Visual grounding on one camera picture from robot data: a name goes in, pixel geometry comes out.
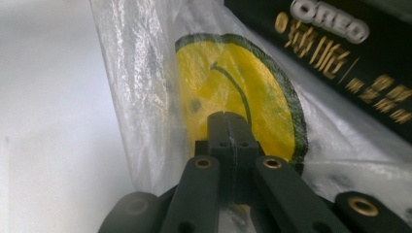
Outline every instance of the translucent plastic bag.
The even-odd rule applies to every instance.
[[[206,116],[231,111],[248,120],[267,154],[303,169],[317,193],[332,200],[359,190],[408,218],[412,148],[308,82],[307,72],[284,61],[222,2],[91,5],[137,189],[161,194],[176,184],[194,141],[207,137]]]

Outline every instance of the green circle outline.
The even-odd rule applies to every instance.
[[[258,46],[253,44],[248,39],[236,35],[236,34],[209,34],[209,33],[196,33],[189,34],[180,38],[175,43],[175,52],[178,52],[181,48],[197,43],[197,42],[213,42],[221,44],[234,44],[245,50],[250,51],[257,59],[259,59],[275,77],[276,82],[281,87],[284,96],[287,100],[288,107],[292,115],[293,123],[293,135],[294,135],[294,151],[292,159],[289,161],[290,165],[301,175],[303,172],[303,161],[306,152],[308,151],[308,140],[306,131],[306,122],[304,119],[304,113],[300,105],[300,101],[291,82],[286,78],[285,73],[276,63],[276,61],[261,50]]]

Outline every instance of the white background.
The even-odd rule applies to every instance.
[[[89,2],[0,3],[0,232],[97,232],[133,191]]]

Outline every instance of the yellow smiley face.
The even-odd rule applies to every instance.
[[[266,154],[292,163],[307,151],[303,112],[273,59],[236,35],[196,34],[176,43],[189,141],[207,140],[207,116],[234,112],[252,126]]]

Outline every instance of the black plastic part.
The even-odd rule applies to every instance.
[[[220,197],[222,202],[232,199],[233,193],[233,163],[234,156],[227,134],[226,120],[223,112],[212,114],[207,119],[208,154],[217,158],[221,163]]]
[[[261,156],[255,182],[283,233],[350,232],[284,159]]]
[[[175,191],[161,233],[213,233],[219,219],[219,161],[190,159]]]
[[[99,233],[154,233],[159,204],[153,194],[130,193],[109,212]]]
[[[169,210],[169,206],[172,202],[173,196],[175,195],[176,189],[177,186],[174,186],[158,197],[159,208],[157,212],[157,217],[154,222],[154,233],[160,231],[161,224],[163,223],[163,220],[166,217],[167,211]]]
[[[336,196],[333,208],[352,232],[411,233],[412,229],[375,198],[359,192],[344,192]]]
[[[218,112],[208,117],[208,154],[222,167],[220,197],[223,203],[250,205],[254,199],[253,169],[263,152],[250,124],[240,115]],[[196,142],[195,154],[203,154],[206,143]]]
[[[208,150],[209,150],[209,144],[207,141],[194,142],[194,156],[208,155],[209,154]]]
[[[322,196],[318,196],[318,197],[325,203],[325,205],[327,205],[327,207],[328,207],[330,210],[333,210],[333,202],[325,199],[325,198],[322,197]]]
[[[233,201],[237,204],[249,204],[255,190],[253,182],[254,162],[259,156],[259,145],[251,126],[240,115],[224,113],[227,132],[231,141],[234,159]]]
[[[276,220],[268,210],[251,208],[251,219],[257,233],[281,233]]]

